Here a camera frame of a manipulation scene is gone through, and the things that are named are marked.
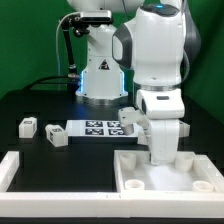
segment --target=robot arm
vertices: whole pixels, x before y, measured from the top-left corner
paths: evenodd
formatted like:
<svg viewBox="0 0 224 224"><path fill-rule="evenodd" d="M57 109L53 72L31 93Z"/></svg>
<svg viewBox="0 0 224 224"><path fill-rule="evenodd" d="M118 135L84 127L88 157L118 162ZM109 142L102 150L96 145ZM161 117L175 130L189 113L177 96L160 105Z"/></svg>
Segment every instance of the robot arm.
<svg viewBox="0 0 224 224"><path fill-rule="evenodd" d="M184 116L178 88L182 83L180 65L187 55L182 1L161 2L166 4L142 5L136 17L123 24L113 37L115 60L135 71L134 104L142 112L140 119L140 114L130 109L119 111L121 127L130 128L134 120L147 120L139 124L155 165L172 162L176 156L179 118Z"/></svg>
<svg viewBox="0 0 224 224"><path fill-rule="evenodd" d="M111 12L123 13L122 0L67 0L69 5L76 11L110 10ZM127 12L133 12L144 0L124 0Z"/></svg>

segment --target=white platform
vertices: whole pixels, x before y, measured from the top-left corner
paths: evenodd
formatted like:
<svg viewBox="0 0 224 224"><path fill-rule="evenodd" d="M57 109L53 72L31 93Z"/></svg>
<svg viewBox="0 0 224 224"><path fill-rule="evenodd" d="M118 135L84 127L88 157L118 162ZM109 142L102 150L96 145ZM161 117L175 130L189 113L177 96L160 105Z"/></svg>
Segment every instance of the white platform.
<svg viewBox="0 0 224 224"><path fill-rule="evenodd" d="M195 156L193 170L184 173L181 178L180 172L174 170L174 165L151 167L147 152L134 151L137 155L136 169L123 172L120 153L115 152L114 160L120 192L3 192L0 193L0 217L224 218L224 178L206 156ZM18 152L5 157L3 164L4 161L12 164L7 166L7 170L14 171L2 172L0 169L0 175L9 176L11 180L19 165ZM125 190L124 181L129 178L142 178L146 190ZM212 183L214 192L191 191L192 182L198 178Z"/></svg>

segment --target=black table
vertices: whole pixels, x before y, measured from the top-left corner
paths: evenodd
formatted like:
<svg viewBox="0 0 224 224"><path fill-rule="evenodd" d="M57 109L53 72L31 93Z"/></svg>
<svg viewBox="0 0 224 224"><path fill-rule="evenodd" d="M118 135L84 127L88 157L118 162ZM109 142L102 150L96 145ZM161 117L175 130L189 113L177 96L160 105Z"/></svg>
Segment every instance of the black table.
<svg viewBox="0 0 224 224"><path fill-rule="evenodd" d="M206 154L224 173L224 126L188 97L184 122L191 133L179 141L179 150ZM12 91L0 101L0 157L20 151L20 167L8 192L115 192L114 150L146 150L134 138L69 138L69 145L55 148L45 126L67 120L117 120L124 107L103 107L75 102L63 91ZM33 139L19 139L18 125L25 117L38 119ZM224 223L216 219L12 219L1 223Z"/></svg>

